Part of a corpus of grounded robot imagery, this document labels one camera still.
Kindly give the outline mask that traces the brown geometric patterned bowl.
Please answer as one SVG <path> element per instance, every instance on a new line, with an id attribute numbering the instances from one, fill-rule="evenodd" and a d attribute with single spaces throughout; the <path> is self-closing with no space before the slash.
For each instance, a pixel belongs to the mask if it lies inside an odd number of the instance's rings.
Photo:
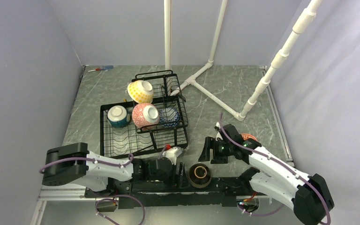
<path id="1" fill-rule="evenodd" d="M 187 179 L 194 188 L 206 188 L 212 180 L 209 167 L 205 164 L 198 163 L 192 165 L 187 172 Z"/>

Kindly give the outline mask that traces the blue white patterned bowl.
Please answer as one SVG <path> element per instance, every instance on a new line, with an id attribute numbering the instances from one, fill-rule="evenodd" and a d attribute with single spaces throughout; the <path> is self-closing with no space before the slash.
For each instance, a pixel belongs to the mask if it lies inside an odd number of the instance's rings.
<path id="1" fill-rule="evenodd" d="M 165 128 L 175 127 L 179 124 L 180 113 L 172 107 L 159 111 L 159 124 Z"/>

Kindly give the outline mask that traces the pink patterned bowl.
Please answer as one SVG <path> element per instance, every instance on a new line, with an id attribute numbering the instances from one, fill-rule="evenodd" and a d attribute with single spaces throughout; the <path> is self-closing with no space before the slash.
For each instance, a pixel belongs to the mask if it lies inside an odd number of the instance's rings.
<path id="1" fill-rule="evenodd" d="M 132 120 L 141 131 L 152 130 L 159 123 L 159 111 L 153 104 L 137 104 L 132 110 Z"/>

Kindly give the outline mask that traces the yellow patterned bowl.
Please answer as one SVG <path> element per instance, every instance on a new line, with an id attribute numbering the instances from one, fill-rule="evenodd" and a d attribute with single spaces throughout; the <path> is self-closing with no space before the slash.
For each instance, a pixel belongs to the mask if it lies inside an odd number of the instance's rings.
<path id="1" fill-rule="evenodd" d="M 127 86 L 129 96 L 138 104 L 149 103 L 153 101 L 154 90 L 150 82 L 137 80 Z"/>

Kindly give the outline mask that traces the teal white bowl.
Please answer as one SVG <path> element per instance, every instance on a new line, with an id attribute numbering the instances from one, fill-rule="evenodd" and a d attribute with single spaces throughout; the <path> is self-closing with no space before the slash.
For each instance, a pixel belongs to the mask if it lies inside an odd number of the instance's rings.
<path id="1" fill-rule="evenodd" d="M 124 128 L 130 123 L 131 115 L 125 107 L 116 105 L 108 110 L 107 119 L 112 127 Z"/>

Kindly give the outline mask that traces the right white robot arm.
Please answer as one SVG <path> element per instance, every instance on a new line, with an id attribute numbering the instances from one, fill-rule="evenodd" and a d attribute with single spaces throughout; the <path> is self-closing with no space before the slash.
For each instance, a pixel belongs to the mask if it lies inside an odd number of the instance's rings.
<path id="1" fill-rule="evenodd" d="M 206 137 L 198 164 L 188 177 L 196 188 L 217 188 L 226 195 L 267 195 L 291 209 L 305 225 L 318 225 L 335 204 L 327 183 L 319 174 L 309 175 L 270 153 L 254 137 L 240 134 L 234 125 L 216 125 L 216 137 Z M 226 164 L 229 156 L 250 167 L 238 177 L 213 177 L 204 162 Z"/>

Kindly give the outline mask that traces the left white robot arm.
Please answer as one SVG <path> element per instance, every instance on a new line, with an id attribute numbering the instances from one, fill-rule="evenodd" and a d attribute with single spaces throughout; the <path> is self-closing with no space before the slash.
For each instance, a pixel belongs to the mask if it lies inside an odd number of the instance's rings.
<path id="1" fill-rule="evenodd" d="M 79 142 L 48 150 L 39 173 L 44 186 L 77 184 L 105 197 L 112 196 L 122 183 L 157 192 L 178 185 L 179 157 L 183 151 L 181 147 L 166 145 L 158 156 L 135 158 L 130 153 L 120 160 L 89 151 L 86 143 Z"/>

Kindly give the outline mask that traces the orange floral bowl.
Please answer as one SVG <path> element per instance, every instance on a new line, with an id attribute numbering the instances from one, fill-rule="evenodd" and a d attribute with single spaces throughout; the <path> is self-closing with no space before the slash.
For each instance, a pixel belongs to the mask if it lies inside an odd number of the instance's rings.
<path id="1" fill-rule="evenodd" d="M 242 136 L 243 140 L 253 139 L 253 140 L 257 141 L 257 138 L 251 134 L 242 133 L 241 136 Z"/>

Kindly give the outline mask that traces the red blue screwdriver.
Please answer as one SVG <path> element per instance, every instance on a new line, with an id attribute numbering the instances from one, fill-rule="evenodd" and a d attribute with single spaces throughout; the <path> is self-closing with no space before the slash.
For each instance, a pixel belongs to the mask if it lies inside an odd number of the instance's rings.
<path id="1" fill-rule="evenodd" d="M 107 66 L 98 67 L 98 68 L 96 68 L 96 69 L 89 70 L 88 72 L 106 71 L 106 70 L 110 70 L 110 69 L 113 69 L 113 65 L 107 65 Z"/>

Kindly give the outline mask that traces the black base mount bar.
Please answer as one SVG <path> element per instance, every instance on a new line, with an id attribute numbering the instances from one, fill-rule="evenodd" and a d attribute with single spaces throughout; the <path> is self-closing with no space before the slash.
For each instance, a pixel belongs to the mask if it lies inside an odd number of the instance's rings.
<path id="1" fill-rule="evenodd" d="M 254 191 L 246 182 L 235 177 L 212 178 L 206 188 L 195 188 L 187 180 L 185 188 L 178 184 L 172 188 L 142 188 L 139 183 L 121 182 L 109 179 L 107 188 L 103 191 L 86 189 L 84 197 L 87 199 L 116 196 L 119 198 L 120 209 L 132 209 L 139 204 L 123 195 L 130 195 L 138 199 L 145 207 L 160 206 L 196 206 L 221 205 L 234 207 L 237 202 L 250 198 Z"/>

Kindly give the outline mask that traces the white pvc pipe frame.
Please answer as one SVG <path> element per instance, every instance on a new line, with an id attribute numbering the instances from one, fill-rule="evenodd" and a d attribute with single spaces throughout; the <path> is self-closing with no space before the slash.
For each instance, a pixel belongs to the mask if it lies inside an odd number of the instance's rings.
<path id="1" fill-rule="evenodd" d="M 300 15 L 265 66 L 216 64 L 218 45 L 224 42 L 224 25 L 229 23 L 229 10 L 235 7 L 230 3 L 229 0 L 214 2 L 213 14 L 207 14 L 214 23 L 208 26 L 208 50 L 207 56 L 202 58 L 203 65 L 183 65 L 178 68 L 179 84 L 171 87 L 170 94 L 194 98 L 195 103 L 189 113 L 198 117 L 207 112 L 209 106 L 217 104 L 216 108 L 224 110 L 224 115 L 238 121 L 244 121 L 252 115 L 260 115 L 262 119 L 271 121 L 275 117 L 268 115 L 272 107 L 266 91 L 274 74 L 290 59 L 297 40 L 316 18 L 322 1 L 300 2 Z"/>

